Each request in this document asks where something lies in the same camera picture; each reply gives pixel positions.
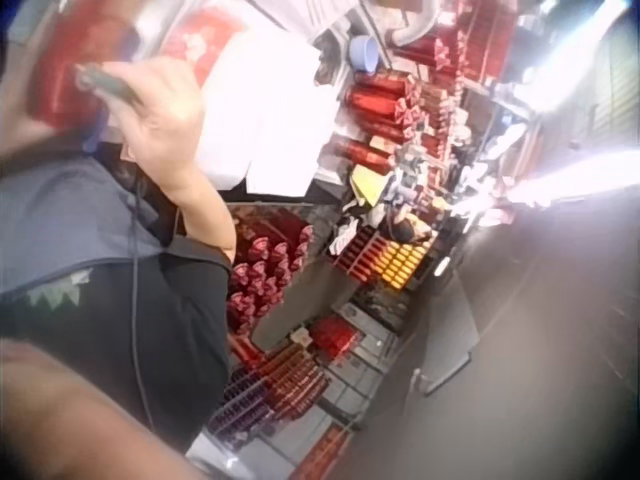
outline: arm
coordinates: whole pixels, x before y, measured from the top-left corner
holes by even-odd
[[[189,237],[219,248],[233,260],[233,219],[211,182],[195,164],[204,120],[203,102],[186,62],[155,58],[139,64],[108,63],[139,103],[128,105],[96,92],[120,124],[135,162],[181,210]]]
[[[26,344],[0,343],[3,441],[34,478],[202,478],[109,398]]]
[[[400,207],[400,209],[396,212],[394,218],[393,218],[393,223],[398,224],[400,223],[402,220],[404,220],[405,218],[407,218],[407,215],[411,212],[411,205],[408,204],[404,204],[402,207]]]

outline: finger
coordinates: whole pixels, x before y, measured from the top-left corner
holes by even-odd
[[[104,91],[98,89],[95,95],[100,98],[109,109],[113,118],[115,118],[120,131],[125,139],[131,145],[133,151],[136,151],[142,143],[142,125],[140,122],[140,114],[129,104],[123,102]]]
[[[145,63],[106,62],[102,70],[124,80],[147,107],[162,103],[167,95],[167,86]]]

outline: gray floor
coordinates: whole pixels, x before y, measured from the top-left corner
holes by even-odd
[[[638,434],[638,205],[598,198],[478,232],[459,269],[481,335],[471,364],[405,399],[421,292],[420,328],[330,478],[619,478],[608,469]]]
[[[342,306],[359,286],[326,257],[316,257],[286,290],[285,302],[260,320],[253,342],[265,351],[272,349],[301,323]]]

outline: black cable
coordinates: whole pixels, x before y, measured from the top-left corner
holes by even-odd
[[[133,370],[136,375],[136,383],[138,385],[138,392],[140,393],[140,401],[142,402],[142,408],[144,414],[147,417],[147,423],[152,432],[155,432],[155,424],[153,422],[153,416],[151,415],[151,409],[149,408],[149,401],[147,399],[147,392],[144,388],[144,382],[142,381],[142,372],[140,370],[140,358],[138,355],[138,269],[140,258],[138,254],[138,216],[140,215],[140,204],[142,197],[143,178],[139,169],[136,169],[136,177],[134,182],[135,190],[135,208],[132,214],[131,233],[133,240],[133,279],[131,287],[131,356],[133,359]]]

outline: bright light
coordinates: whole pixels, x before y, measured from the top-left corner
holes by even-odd
[[[229,459],[227,459],[227,461],[225,462],[224,466],[227,467],[227,470],[231,470],[231,468],[233,467],[233,464],[236,463],[238,461],[238,457],[229,457]]]
[[[526,123],[516,123],[509,125],[504,135],[492,138],[487,144],[486,153],[482,156],[483,160],[497,160],[511,146],[513,146],[527,131]]]
[[[515,187],[507,198],[514,203],[548,206],[597,193],[640,185],[640,150],[597,155],[558,172]]]
[[[542,2],[542,5],[540,5],[540,12],[542,12],[544,15],[548,15],[549,12],[556,7],[556,5],[558,5],[558,0],[545,0],[544,2]]]
[[[439,277],[440,275],[442,275],[444,271],[447,269],[447,267],[449,266],[450,262],[451,262],[451,257],[443,258],[442,261],[438,264],[438,268],[436,268],[436,271],[433,273],[433,276]]]
[[[448,27],[453,27],[456,24],[457,15],[455,12],[447,12],[443,10],[438,15],[438,23],[440,25],[446,25]]]
[[[591,67],[600,40],[627,8],[625,0],[606,0],[593,17],[553,52],[526,92],[526,102],[531,108],[548,112],[571,95]]]

